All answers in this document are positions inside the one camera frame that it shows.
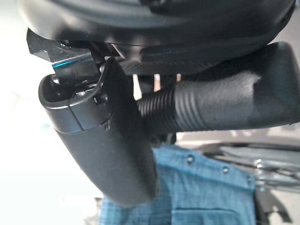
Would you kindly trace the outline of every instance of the black plastic housing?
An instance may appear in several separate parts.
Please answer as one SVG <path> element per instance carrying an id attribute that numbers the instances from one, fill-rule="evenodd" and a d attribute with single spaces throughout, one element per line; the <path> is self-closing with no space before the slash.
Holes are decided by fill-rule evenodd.
<path id="1" fill-rule="evenodd" d="M 171 0 L 159 11 L 136 0 L 18 4 L 28 27 L 38 35 L 111 43 L 122 58 L 131 60 L 122 66 L 126 74 L 145 74 L 172 67 L 177 73 L 195 73 L 203 62 L 258 50 L 288 23 L 295 0 Z"/>
<path id="2" fill-rule="evenodd" d="M 126 82 L 109 58 L 96 87 L 83 96 L 61 93 L 47 76 L 39 99 L 90 180 L 115 202 L 135 206 L 156 196 L 157 181 L 150 141 Z"/>

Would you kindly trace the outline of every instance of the black ribbed tube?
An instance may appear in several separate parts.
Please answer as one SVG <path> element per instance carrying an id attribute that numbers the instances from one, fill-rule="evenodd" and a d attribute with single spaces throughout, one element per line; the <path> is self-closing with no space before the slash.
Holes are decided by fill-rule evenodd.
<path id="1" fill-rule="evenodd" d="M 300 121 L 300 73 L 289 45 L 275 43 L 137 103 L 155 134 L 293 124 Z"/>

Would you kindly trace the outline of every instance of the black plastic cover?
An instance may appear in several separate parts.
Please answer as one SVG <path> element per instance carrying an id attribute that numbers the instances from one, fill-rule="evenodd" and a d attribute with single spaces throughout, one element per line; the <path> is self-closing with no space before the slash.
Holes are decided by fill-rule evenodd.
<path id="1" fill-rule="evenodd" d="M 18 0 L 27 25 L 58 40 L 174 45 L 269 33 L 295 0 L 176 0 L 153 12 L 130 0 Z"/>
<path id="2" fill-rule="evenodd" d="M 63 98 L 47 76 L 39 98 L 90 180 L 115 202 L 135 206 L 156 196 L 157 181 L 150 141 L 126 82 L 109 58 L 96 87 L 83 96 Z"/>

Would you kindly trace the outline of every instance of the shirt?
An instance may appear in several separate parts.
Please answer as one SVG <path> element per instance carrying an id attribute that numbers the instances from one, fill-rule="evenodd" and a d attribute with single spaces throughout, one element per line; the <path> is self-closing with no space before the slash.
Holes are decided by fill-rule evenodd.
<path id="1" fill-rule="evenodd" d="M 153 149 L 158 197 L 125 209 L 103 199 L 99 225 L 255 225 L 255 178 L 175 145 Z"/>

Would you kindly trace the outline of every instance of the shirt pocket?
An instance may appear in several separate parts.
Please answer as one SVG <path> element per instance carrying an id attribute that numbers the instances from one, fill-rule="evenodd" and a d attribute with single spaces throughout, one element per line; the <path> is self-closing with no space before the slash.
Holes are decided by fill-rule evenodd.
<path id="1" fill-rule="evenodd" d="M 240 216 L 228 210 L 173 210 L 172 225 L 243 225 Z"/>

